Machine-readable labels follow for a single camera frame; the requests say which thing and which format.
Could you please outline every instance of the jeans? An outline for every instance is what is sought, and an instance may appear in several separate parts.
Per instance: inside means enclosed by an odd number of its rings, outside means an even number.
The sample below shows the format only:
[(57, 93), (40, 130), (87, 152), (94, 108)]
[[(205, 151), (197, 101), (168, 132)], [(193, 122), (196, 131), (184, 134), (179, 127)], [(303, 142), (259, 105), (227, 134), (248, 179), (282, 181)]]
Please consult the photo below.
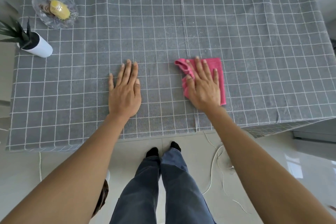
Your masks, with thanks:
[(179, 150), (144, 158), (115, 206), (110, 224), (156, 224), (159, 179), (166, 189), (166, 224), (215, 224)]

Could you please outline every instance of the pink cloth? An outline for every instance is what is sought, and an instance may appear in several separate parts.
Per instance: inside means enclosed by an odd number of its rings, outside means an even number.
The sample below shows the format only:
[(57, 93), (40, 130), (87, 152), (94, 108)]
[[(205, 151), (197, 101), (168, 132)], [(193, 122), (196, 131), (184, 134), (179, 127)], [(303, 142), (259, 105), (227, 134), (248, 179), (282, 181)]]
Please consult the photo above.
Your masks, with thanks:
[[(191, 65), (196, 69), (195, 61), (193, 59), (189, 59)], [(218, 70), (218, 80), (219, 80), (219, 89), (220, 89), (220, 105), (226, 104), (225, 99), (225, 88), (224, 88), (224, 75), (223, 75), (223, 69), (222, 69), (222, 63), (219, 58), (211, 58), (206, 59), (208, 66), (210, 68), (211, 76), (213, 78), (213, 70), (216, 68)], [(178, 65), (179, 68), (185, 73), (189, 74), (193, 79), (195, 79), (192, 69), (189, 67), (189, 65), (186, 62), (186, 59), (178, 59), (175, 61), (175, 65)], [(187, 78), (184, 77), (182, 79), (182, 88), (183, 88), (183, 94), (186, 98), (189, 98), (188, 95), (188, 87), (187, 87)]]

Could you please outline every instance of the foot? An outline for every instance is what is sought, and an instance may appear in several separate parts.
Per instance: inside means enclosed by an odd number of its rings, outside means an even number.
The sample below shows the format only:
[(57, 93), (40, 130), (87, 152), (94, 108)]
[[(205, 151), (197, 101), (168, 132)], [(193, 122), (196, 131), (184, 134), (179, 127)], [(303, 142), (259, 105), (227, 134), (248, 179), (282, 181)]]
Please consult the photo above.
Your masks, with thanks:
[(181, 152), (181, 148), (177, 144), (177, 142), (172, 141), (171, 144), (170, 144), (170, 148), (174, 148), (174, 149), (178, 150), (179, 152)]
[(153, 147), (152, 149), (150, 149), (147, 154), (146, 154), (146, 158), (151, 157), (151, 156), (159, 156), (159, 149), (156, 147)]

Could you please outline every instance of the leg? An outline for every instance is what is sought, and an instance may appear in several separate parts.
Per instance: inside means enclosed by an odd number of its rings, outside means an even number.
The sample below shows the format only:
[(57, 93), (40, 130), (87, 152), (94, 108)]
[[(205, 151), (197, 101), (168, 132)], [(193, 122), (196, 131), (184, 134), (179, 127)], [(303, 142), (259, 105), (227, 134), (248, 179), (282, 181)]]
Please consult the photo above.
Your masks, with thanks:
[(158, 154), (143, 159), (121, 193), (110, 224), (156, 224), (160, 172)]
[(188, 173), (179, 150), (170, 148), (165, 152), (161, 170), (166, 189), (166, 224), (214, 224), (203, 195)]

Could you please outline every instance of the checkered tablecloth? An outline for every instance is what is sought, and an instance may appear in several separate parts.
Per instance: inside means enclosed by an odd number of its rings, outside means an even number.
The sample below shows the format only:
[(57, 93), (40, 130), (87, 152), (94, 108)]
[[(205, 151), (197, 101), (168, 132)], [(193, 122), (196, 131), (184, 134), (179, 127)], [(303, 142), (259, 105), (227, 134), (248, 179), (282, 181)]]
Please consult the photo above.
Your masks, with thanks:
[(74, 0), (73, 28), (23, 22), (54, 48), (15, 57), (9, 150), (69, 150), (108, 113), (107, 76), (139, 63), (142, 105), (121, 138), (212, 129), (183, 97), (178, 58), (220, 57), (226, 109), (255, 136), (336, 116), (336, 59), (316, 0)]

